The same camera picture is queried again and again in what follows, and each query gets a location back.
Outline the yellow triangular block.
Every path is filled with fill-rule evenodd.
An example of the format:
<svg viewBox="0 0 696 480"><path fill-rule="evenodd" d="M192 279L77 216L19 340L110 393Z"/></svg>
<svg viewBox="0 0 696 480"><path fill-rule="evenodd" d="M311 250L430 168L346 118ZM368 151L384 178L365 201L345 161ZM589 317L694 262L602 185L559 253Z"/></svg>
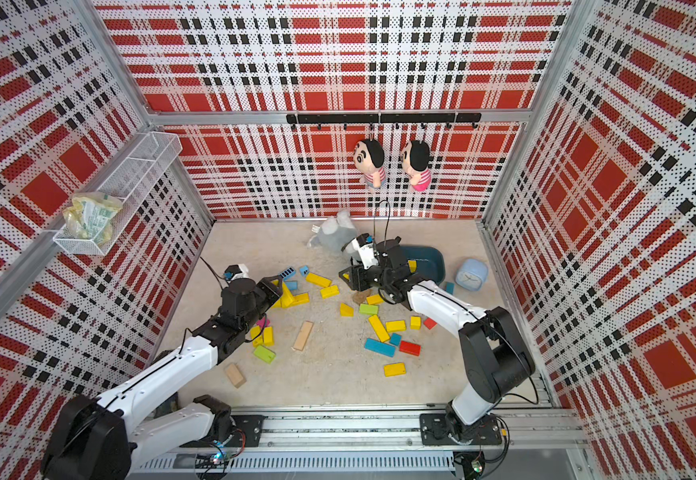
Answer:
<svg viewBox="0 0 696 480"><path fill-rule="evenodd" d="M339 311L340 316L343 318L352 318L355 314L354 308L345 303L340 304Z"/></svg>

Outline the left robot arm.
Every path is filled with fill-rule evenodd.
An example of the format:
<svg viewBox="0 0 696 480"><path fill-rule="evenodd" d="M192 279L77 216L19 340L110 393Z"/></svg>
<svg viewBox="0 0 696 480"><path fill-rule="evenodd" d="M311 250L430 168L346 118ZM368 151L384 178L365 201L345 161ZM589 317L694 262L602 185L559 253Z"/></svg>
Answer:
<svg viewBox="0 0 696 480"><path fill-rule="evenodd" d="M218 312L190 331L161 360L94 398L79 395L60 410L40 466L45 479L124 479L132 469L206 436L230 415L203 396L176 412L149 419L194 378L219 366L246 343L251 328L281 298L278 276L236 277L222 291Z"/></svg>

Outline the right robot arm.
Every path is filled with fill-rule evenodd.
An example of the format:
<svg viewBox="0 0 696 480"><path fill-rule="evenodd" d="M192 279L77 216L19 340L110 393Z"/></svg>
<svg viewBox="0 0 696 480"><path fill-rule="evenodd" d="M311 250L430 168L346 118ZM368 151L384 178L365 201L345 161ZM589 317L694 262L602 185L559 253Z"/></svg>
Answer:
<svg viewBox="0 0 696 480"><path fill-rule="evenodd" d="M376 288L384 301L421 314L458 338L467 383L447 404L444 422L452 442L470 444L480 422L493 420L493 408L535 373L535 362L506 309L471 305L413 272L400 242L395 237L375 243L367 233L355 237L342 247L352 260L339 275L351 290Z"/></svg>

